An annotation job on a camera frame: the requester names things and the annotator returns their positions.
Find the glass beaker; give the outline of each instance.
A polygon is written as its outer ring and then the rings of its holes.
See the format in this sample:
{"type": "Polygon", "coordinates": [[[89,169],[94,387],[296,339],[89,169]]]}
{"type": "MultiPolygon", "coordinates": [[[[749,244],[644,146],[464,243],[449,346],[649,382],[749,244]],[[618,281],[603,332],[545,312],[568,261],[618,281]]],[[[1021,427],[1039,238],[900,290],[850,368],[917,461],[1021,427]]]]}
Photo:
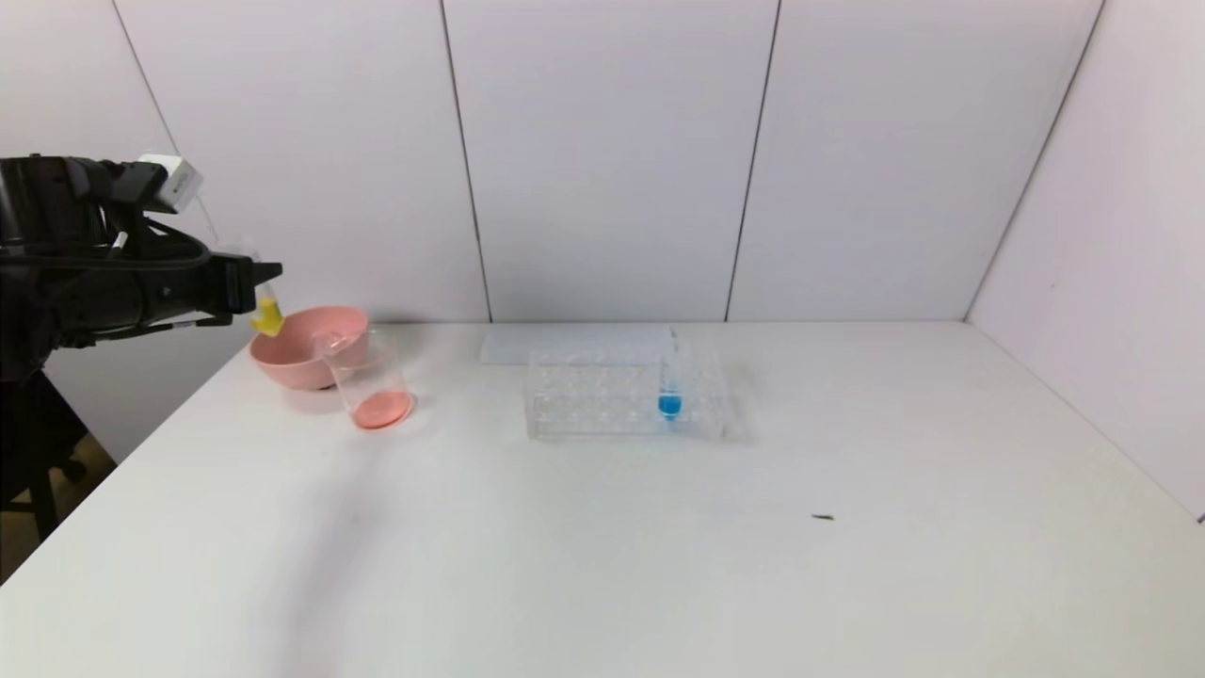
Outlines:
{"type": "Polygon", "coordinates": [[[324,337],[322,360],[335,377],[343,407],[355,426],[384,429],[401,421],[415,400],[401,378],[398,338],[380,329],[324,337]]]}

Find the table surface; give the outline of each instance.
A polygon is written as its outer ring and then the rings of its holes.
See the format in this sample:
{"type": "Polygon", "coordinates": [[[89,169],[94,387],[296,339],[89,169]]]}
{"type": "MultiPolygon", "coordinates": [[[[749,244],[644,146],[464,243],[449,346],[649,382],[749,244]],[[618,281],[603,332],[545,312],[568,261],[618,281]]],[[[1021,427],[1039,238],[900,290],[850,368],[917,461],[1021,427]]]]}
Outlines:
{"type": "Polygon", "coordinates": [[[236,356],[0,588],[0,674],[1205,676],[1205,531],[971,326],[676,325],[742,432],[623,443],[529,441],[486,326],[396,326],[380,432],[236,356]]]}

